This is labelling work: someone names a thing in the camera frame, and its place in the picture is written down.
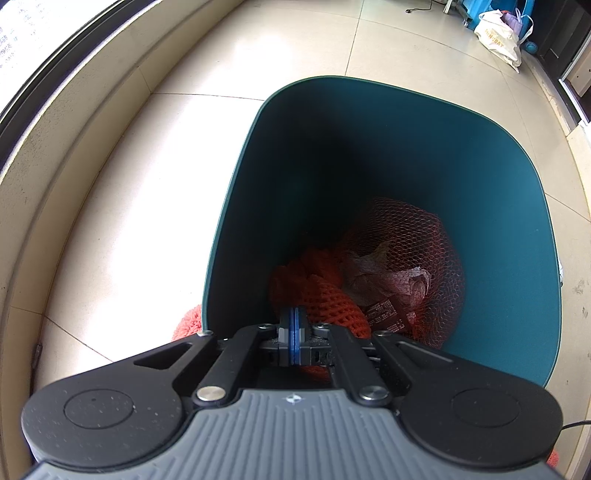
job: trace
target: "black cable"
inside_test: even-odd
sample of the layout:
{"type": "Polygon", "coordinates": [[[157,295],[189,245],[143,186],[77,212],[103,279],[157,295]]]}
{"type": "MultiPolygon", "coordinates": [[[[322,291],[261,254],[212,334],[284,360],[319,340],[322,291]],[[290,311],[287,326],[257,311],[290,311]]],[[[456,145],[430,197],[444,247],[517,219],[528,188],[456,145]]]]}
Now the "black cable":
{"type": "Polygon", "coordinates": [[[410,12],[414,12],[415,10],[419,10],[421,12],[426,12],[428,10],[431,10],[431,7],[433,6],[433,0],[431,0],[431,3],[429,4],[429,8],[407,8],[406,9],[406,13],[410,13],[410,12]]]}
{"type": "Polygon", "coordinates": [[[591,420],[581,420],[581,421],[576,421],[574,423],[569,423],[569,424],[565,425],[564,427],[562,427],[562,430],[570,429],[572,427],[580,427],[581,425],[591,425],[591,420]]]}

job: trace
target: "label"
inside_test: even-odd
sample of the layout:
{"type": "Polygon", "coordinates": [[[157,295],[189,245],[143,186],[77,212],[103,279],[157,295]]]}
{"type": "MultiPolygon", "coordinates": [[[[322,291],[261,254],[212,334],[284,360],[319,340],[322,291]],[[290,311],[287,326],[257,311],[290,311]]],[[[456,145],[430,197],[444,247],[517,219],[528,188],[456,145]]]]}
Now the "label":
{"type": "Polygon", "coordinates": [[[409,332],[411,329],[406,313],[393,296],[366,307],[364,313],[372,331],[409,332]]]}

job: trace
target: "gray ribbed cover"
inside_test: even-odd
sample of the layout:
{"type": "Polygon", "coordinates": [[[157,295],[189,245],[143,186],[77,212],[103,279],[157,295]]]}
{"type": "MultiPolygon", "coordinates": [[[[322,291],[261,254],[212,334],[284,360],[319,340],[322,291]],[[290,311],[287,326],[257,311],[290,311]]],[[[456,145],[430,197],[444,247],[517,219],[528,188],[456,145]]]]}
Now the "gray ribbed cover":
{"type": "Polygon", "coordinates": [[[388,410],[361,407],[342,390],[246,390],[235,404],[204,410],[169,450],[110,473],[42,463],[29,480],[544,480],[543,463],[503,473],[473,472],[411,443],[388,410]]]}

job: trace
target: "shopping bag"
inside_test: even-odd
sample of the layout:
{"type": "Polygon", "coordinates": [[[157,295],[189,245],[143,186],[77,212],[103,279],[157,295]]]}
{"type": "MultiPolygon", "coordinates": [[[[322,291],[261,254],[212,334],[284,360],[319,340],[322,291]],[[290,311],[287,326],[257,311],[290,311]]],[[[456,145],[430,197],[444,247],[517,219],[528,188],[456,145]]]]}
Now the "shopping bag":
{"type": "Polygon", "coordinates": [[[488,50],[519,72],[518,67],[521,65],[519,46],[533,32],[534,24],[532,22],[530,29],[522,39],[519,39],[515,31],[503,22],[502,17],[503,13],[500,10],[481,13],[480,23],[476,26],[474,33],[488,50]]]}

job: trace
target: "teal trash bin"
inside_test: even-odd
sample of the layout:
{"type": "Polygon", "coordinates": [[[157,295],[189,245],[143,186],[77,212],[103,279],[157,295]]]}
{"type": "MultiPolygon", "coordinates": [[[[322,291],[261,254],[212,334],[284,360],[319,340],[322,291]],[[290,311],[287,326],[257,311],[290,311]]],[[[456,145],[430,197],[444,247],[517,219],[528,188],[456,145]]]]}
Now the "teal trash bin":
{"type": "Polygon", "coordinates": [[[373,197],[439,216],[466,296],[444,345],[540,385],[560,343],[560,286],[540,179],[499,125],[402,88],[315,77],[273,94],[238,159],[207,271],[203,321],[221,338],[277,323],[272,270],[338,241],[373,197]]]}

